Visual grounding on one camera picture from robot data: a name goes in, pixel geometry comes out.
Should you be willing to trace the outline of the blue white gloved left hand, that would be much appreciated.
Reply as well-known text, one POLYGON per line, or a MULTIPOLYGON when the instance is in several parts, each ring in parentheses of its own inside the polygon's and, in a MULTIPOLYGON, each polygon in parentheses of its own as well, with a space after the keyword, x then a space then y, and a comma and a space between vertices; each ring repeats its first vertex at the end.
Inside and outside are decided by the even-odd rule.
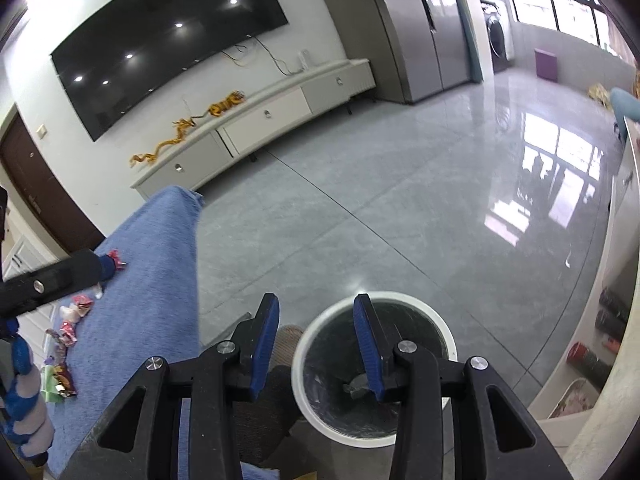
POLYGON ((1 321, 1 432, 16 455, 36 467, 48 460, 54 429, 32 349, 16 318, 1 321))

